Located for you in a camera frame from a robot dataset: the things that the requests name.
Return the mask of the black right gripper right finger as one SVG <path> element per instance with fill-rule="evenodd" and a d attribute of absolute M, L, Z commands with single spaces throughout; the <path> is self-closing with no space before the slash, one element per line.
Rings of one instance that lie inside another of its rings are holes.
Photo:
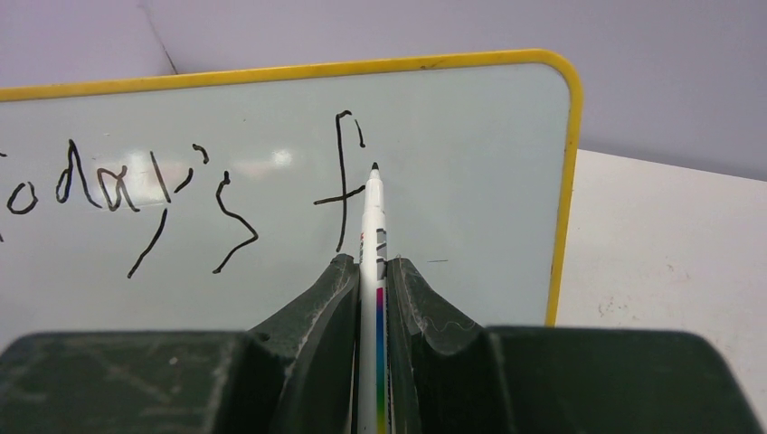
<path fill-rule="evenodd" d="M 396 433 L 760 433 L 724 358 L 681 331 L 482 326 L 387 265 Z"/>

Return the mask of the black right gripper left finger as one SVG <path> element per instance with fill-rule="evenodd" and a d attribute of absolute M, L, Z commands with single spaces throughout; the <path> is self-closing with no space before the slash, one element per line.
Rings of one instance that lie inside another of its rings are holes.
<path fill-rule="evenodd" d="M 1 430 L 346 433 L 358 285 L 340 254 L 248 331 L 20 337 L 1 356 Z"/>

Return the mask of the black whiteboard marker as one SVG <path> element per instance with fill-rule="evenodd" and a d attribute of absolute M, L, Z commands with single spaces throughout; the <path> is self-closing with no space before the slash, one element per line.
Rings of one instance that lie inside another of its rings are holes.
<path fill-rule="evenodd" d="M 383 188 L 379 165 L 373 163 L 365 183 L 360 234 L 358 433 L 391 431 L 387 337 L 387 231 Z"/>

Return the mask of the yellow-framed whiteboard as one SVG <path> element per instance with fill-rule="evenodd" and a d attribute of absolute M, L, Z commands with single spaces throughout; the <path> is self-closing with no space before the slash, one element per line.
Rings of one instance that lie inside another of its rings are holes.
<path fill-rule="evenodd" d="M 357 254 L 372 165 L 391 257 L 550 325 L 582 103 L 539 49 L 3 89 L 1 342 L 255 326 Z"/>

